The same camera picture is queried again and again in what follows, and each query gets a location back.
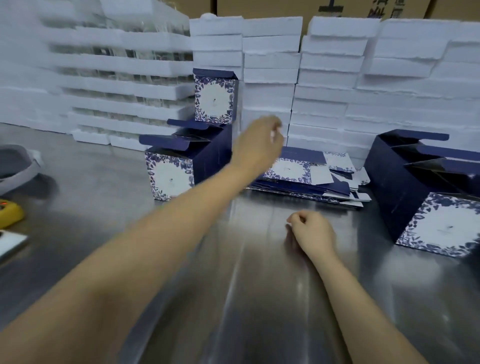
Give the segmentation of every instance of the yellow tape measure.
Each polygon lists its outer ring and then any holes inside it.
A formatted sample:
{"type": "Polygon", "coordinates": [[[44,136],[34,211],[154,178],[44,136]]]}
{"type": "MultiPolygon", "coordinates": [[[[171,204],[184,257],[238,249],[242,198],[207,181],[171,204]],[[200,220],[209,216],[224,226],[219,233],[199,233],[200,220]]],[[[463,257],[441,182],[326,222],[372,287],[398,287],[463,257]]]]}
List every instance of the yellow tape measure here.
{"type": "Polygon", "coordinates": [[[24,216],[24,211],[15,202],[0,199],[0,229],[20,221],[24,216]]]}

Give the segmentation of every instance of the metal table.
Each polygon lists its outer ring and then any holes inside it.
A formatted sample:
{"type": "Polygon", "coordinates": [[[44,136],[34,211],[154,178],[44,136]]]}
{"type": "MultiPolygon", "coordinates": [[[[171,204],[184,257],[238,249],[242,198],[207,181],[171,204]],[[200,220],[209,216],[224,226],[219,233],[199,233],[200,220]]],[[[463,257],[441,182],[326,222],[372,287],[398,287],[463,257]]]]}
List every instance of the metal table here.
{"type": "MultiPolygon", "coordinates": [[[[29,244],[0,265],[0,328],[113,234],[155,207],[143,153],[0,124],[0,143],[42,153],[45,174],[8,196],[29,244]]],[[[361,211],[244,191],[146,309],[120,363],[349,363],[326,292],[285,219],[325,214],[338,251],[430,363],[480,355],[479,269],[392,244],[361,211]]]]}

